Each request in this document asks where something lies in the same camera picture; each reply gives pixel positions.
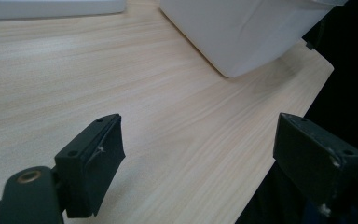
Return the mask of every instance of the white object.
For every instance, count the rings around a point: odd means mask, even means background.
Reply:
[[[125,0],[0,0],[0,20],[122,12]]]
[[[160,8],[226,77],[284,54],[347,0],[161,0]]]

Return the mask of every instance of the wooden table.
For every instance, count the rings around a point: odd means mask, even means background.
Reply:
[[[303,116],[332,70],[300,41],[222,77],[152,0],[0,21],[0,197],[11,175],[52,167],[89,123],[119,113],[127,158],[99,215],[67,223],[233,223],[273,163],[279,113]]]

